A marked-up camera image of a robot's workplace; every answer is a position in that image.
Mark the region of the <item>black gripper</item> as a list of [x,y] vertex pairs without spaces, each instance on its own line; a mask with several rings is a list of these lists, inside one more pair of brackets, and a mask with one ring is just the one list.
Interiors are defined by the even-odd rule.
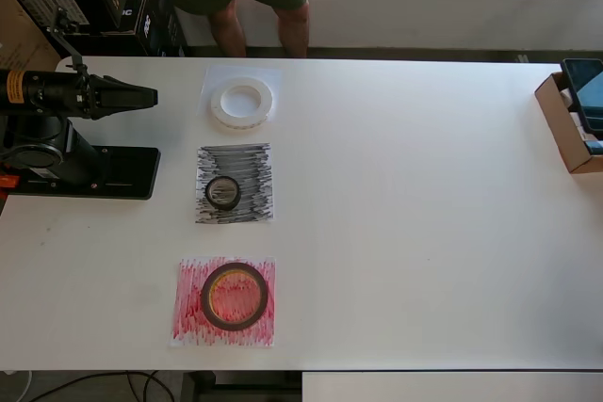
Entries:
[[158,104],[158,92],[110,76],[44,72],[39,76],[40,109],[65,117],[100,120]]

